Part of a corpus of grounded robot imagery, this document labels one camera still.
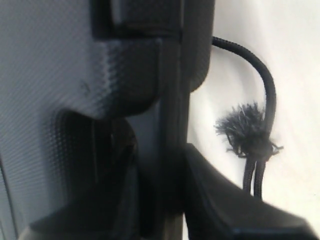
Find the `white fabric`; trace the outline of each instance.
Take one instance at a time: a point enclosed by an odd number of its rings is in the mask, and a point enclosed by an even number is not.
[[[271,71],[277,91],[271,137],[284,150],[266,165],[262,196],[320,234],[320,1],[216,0],[213,35],[247,47]],[[213,47],[206,81],[191,95],[188,141],[239,187],[245,160],[226,153],[213,125],[252,101],[264,104],[259,75]]]

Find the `white background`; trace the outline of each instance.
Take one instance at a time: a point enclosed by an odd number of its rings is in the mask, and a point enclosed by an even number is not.
[[[247,47],[271,71],[271,137],[285,149],[267,163],[263,199],[304,217],[320,234],[320,0],[216,0],[213,35]],[[239,187],[245,161],[226,153],[213,125],[232,106],[252,101],[264,104],[259,75],[213,47],[206,81],[191,95],[188,141]]]

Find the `black cable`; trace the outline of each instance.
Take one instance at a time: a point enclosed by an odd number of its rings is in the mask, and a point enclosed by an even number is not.
[[[227,118],[220,120],[217,126],[218,133],[227,135],[233,151],[239,157],[246,157],[243,176],[243,190],[245,192],[251,192],[252,176],[256,165],[254,196],[261,199],[266,161],[281,149],[269,140],[277,106],[274,80],[266,65],[245,47],[215,36],[212,37],[212,45],[247,60],[263,80],[265,90],[263,118],[261,119],[261,112],[259,112],[258,106],[243,105],[238,112],[233,111]]]

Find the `black cord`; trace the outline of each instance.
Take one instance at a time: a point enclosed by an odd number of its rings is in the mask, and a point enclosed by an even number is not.
[[[251,51],[246,49],[245,47],[231,42],[219,37],[212,37],[212,45],[232,52],[245,60],[247,60],[260,74],[263,85],[265,89],[265,113],[263,118],[263,126],[262,126],[262,138],[265,139],[265,143],[271,145],[271,152],[266,154],[255,154],[255,152],[246,152],[246,164],[244,169],[244,176],[243,176],[243,190],[250,193],[251,192],[251,182],[252,176],[255,169],[255,176],[254,176],[254,196],[258,198],[262,198],[262,181],[264,176],[264,171],[266,168],[266,161],[274,155],[273,147],[275,146],[273,143],[269,141],[270,133],[272,131],[272,127],[274,124],[275,114],[276,114],[276,106],[277,106],[277,98],[276,98],[276,87],[274,84],[273,77],[269,72],[266,65]]]

